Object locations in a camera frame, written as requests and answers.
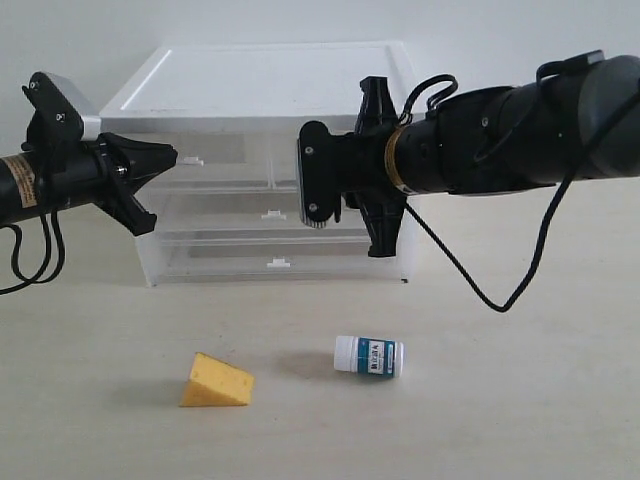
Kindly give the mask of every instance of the cheese wedge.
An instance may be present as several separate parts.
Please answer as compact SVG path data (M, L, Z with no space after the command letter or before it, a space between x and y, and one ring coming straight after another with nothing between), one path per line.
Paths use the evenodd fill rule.
M231 407L251 403L254 377L250 373L196 353L181 407Z

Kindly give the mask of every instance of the pill bottle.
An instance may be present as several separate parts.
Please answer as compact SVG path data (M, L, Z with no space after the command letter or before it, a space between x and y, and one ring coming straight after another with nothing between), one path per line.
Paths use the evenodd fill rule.
M336 338L333 368L341 372L394 378L402 375L404 344L393 340Z

